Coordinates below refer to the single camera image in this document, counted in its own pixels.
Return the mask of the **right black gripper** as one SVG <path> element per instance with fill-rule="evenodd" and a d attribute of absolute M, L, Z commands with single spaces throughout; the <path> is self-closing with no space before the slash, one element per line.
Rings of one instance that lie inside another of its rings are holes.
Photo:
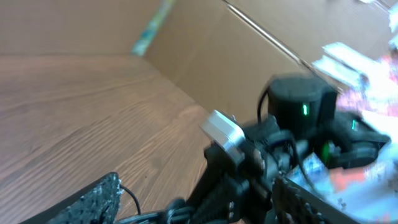
<path fill-rule="evenodd" d="M 242 127 L 244 138 L 234 147 L 235 161 L 216 142 L 205 149 L 207 167 L 187 206 L 189 223 L 270 223 L 273 180 L 291 170 L 297 144 L 289 130 L 276 124 Z"/>

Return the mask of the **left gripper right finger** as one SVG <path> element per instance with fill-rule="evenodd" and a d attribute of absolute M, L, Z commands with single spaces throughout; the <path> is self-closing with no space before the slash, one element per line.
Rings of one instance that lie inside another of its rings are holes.
<path fill-rule="evenodd" d="M 280 224 L 359 224 L 284 177 L 273 181 L 272 201 Z"/>

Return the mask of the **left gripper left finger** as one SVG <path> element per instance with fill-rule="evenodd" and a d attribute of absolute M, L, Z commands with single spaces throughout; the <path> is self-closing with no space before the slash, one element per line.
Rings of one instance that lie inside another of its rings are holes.
<path fill-rule="evenodd" d="M 110 172 L 21 224 L 112 224 L 120 202 L 119 176 Z"/>

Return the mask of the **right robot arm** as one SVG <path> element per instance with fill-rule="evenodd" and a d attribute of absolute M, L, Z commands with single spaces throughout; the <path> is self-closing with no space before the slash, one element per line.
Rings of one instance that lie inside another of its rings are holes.
<path fill-rule="evenodd" d="M 317 77 L 277 76 L 259 106 L 268 114 L 240 125 L 213 111 L 202 126 L 211 139 L 207 167 L 189 196 L 189 223 L 352 223 L 327 204 L 313 184 L 305 189 L 288 179 L 303 170 L 311 154 L 331 168 L 374 162 L 389 137 L 360 115 L 336 110 L 337 91 Z"/>

